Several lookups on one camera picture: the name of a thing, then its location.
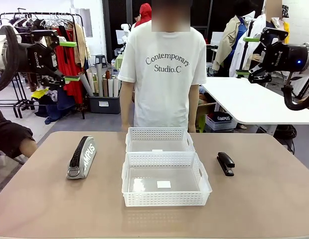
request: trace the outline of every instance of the person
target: person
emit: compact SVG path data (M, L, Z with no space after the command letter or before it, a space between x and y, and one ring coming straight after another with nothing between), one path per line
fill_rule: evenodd
M206 43L186 22L190 1L156 4L154 20L136 27L126 46L118 76L122 129L130 126L135 88L134 127L185 127L196 132L199 85L206 83Z
M0 150L6 156L16 158L23 154L30 158L37 150L32 136L29 128L6 120L0 111Z
M218 71L218 76L229 77L235 49L239 39L248 29L244 16L255 10L255 7L251 0L236 0L234 2L235 16L226 25L212 66L213 70Z
M149 3L142 4L139 12L140 20L136 23L135 27L150 21L152 18L152 9Z
M137 23L138 21L140 21L140 18L141 18L141 15L140 15L139 11L135 11L135 12L134 12L134 19L135 19L136 22L132 25L130 31L132 31L132 30L136 27L136 23Z

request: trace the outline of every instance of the red garment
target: red garment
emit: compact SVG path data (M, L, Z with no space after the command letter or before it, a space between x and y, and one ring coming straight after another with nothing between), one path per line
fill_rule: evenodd
M57 30L59 36L62 36L59 28L55 28L55 30ZM66 31L69 40L73 41L73 30ZM82 68L75 63L74 48L57 46L55 48L55 52L57 56L58 69L60 72L65 76L78 76L79 72L82 71ZM69 84L64 86L64 90L67 92L67 95L74 97L77 104L83 103L83 86L81 81L71 81Z
M152 9L151 6L149 5L149 3L144 3L141 5L140 7L140 15L141 15L141 19L140 21L137 21L135 27L147 22L151 20L151 13L152 13Z

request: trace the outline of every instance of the black stapler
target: black stapler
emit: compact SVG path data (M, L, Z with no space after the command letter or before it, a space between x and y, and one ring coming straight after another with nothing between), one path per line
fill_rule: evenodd
M223 152L218 153L218 156L216 158L219 161L225 176L234 176L232 168L235 167L235 164L233 160L226 153Z

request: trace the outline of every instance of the white t-shirt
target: white t-shirt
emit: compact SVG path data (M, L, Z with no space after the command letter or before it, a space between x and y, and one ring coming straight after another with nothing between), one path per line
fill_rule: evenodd
M190 32L130 34L118 79L135 83L134 127L188 127L191 85L206 83L206 43Z
M135 26L136 26L136 22L132 25L130 32L132 32L132 30L135 28Z

